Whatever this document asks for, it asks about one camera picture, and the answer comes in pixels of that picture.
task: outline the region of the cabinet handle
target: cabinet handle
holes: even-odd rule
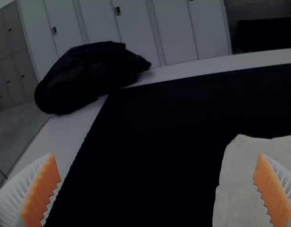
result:
[[[120,7],[119,6],[115,7],[114,8],[114,11],[115,11],[115,15],[116,16],[120,16],[121,15],[121,10],[120,10]]]
[[[51,28],[52,34],[57,35],[57,28],[54,26]]]

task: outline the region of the keyhole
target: keyhole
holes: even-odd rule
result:
[[[51,30],[52,30],[53,35],[57,35],[57,28],[56,27],[51,28]]]
[[[119,6],[118,7],[115,7],[115,14],[117,16],[120,16],[121,15],[121,10],[120,10],[120,7]]]

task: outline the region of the gray floor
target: gray floor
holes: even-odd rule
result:
[[[5,174],[9,174],[49,117],[35,103],[0,112],[0,169]],[[0,174],[0,185],[3,181]]]

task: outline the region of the black jacket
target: black jacket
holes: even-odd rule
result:
[[[137,81],[151,63],[126,50],[125,44],[103,42],[67,51],[35,90],[37,106],[48,114],[69,114],[99,96]]]

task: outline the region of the white table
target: white table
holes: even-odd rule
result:
[[[211,73],[285,63],[291,63],[291,49],[225,56],[153,69],[144,73],[140,81],[131,87]],[[58,188],[54,191],[55,195],[51,197],[51,204],[48,205],[45,217],[48,217],[56,194],[61,188],[71,164],[106,98],[107,96],[103,96],[95,103],[73,114],[63,117],[53,116],[42,128],[11,172],[9,178],[16,175],[21,169],[39,157],[47,153],[55,155],[62,182],[58,184]]]

